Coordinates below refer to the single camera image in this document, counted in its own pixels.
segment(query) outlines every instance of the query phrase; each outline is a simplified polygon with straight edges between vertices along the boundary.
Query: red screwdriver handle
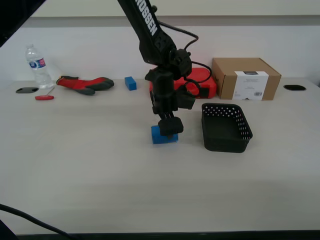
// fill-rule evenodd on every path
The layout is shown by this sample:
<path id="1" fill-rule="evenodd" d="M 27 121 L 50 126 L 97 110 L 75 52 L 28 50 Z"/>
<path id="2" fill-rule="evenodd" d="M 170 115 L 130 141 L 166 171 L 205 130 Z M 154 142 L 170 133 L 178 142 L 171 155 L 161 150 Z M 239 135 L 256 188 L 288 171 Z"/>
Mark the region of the red screwdriver handle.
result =
<path id="1" fill-rule="evenodd" d="M 38 101 L 46 101 L 46 100 L 52 100 L 55 97 L 51 95 L 40 95 L 40 96 L 35 96 L 34 98 L 35 100 L 38 100 Z"/>

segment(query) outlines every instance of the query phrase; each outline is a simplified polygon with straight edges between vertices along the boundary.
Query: small blue cube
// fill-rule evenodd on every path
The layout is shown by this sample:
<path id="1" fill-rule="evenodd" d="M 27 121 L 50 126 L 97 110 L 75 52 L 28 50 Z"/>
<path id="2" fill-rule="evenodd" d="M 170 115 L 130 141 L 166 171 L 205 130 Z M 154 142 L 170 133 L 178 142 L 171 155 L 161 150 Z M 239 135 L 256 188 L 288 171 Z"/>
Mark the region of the small blue cube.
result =
<path id="1" fill-rule="evenodd" d="M 151 127 L 152 143 L 153 144 L 169 144 L 178 142 L 178 134 L 174 134 L 170 137 L 161 136 L 159 126 Z"/>
<path id="2" fill-rule="evenodd" d="M 125 77 L 124 82 L 129 91 L 137 90 L 137 83 L 132 76 Z"/>

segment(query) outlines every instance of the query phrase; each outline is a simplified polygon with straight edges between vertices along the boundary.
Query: red toolbox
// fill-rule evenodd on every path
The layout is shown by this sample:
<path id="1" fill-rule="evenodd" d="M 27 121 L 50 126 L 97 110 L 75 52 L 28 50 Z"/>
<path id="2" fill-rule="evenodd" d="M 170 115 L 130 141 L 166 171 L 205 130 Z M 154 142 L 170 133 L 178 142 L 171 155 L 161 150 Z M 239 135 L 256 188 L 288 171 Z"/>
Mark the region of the red toolbox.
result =
<path id="1" fill-rule="evenodd" d="M 197 82 L 205 80 L 209 76 L 210 72 L 208 69 L 203 67 L 192 68 L 192 73 L 188 76 L 188 79 L 193 79 Z M 174 81 L 174 89 L 177 90 L 180 86 L 184 85 L 186 81 L 180 78 Z M 199 83 L 200 89 L 196 87 L 193 83 L 188 83 L 186 85 L 187 90 L 193 95 L 197 96 L 198 99 L 211 99 L 216 95 L 217 84 L 214 78 L 211 76 L 209 80 Z M 152 91 L 152 83 L 150 82 L 150 91 Z"/>

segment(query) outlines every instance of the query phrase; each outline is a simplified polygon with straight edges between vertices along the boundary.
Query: red glove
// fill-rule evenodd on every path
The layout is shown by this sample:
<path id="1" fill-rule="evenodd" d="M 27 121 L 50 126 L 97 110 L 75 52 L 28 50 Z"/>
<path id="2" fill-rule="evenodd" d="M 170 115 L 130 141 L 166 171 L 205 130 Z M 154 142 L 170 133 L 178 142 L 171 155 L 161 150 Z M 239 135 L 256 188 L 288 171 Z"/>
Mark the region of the red glove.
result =
<path id="1" fill-rule="evenodd" d="M 80 94 L 94 95 L 96 91 L 103 91 L 112 88 L 115 83 L 109 78 L 98 77 L 93 80 L 81 80 L 79 77 L 61 76 L 56 84 L 73 89 Z"/>

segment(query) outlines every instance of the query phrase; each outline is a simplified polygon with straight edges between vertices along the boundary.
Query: robotic arm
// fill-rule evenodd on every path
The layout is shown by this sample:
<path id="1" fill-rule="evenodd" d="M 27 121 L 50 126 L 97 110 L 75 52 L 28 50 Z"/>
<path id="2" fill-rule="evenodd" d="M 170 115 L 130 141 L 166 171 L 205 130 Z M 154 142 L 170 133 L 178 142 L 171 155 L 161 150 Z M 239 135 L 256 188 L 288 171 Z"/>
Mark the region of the robotic arm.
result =
<path id="1" fill-rule="evenodd" d="M 151 6 L 149 0 L 118 0 L 125 15 L 130 21 L 140 44 L 139 49 L 143 60 L 155 69 L 149 71 L 145 79 L 152 82 L 152 109 L 161 118 L 159 121 L 160 134 L 170 136 L 182 133 L 184 126 L 180 118 L 173 112 L 178 108 L 192 108 L 194 97 L 186 107 L 181 104 L 179 95 L 174 89 L 174 80 L 186 78 L 192 72 L 190 53 L 185 49 L 177 49 L 175 43 L 160 27 L 155 12 L 157 8 Z"/>

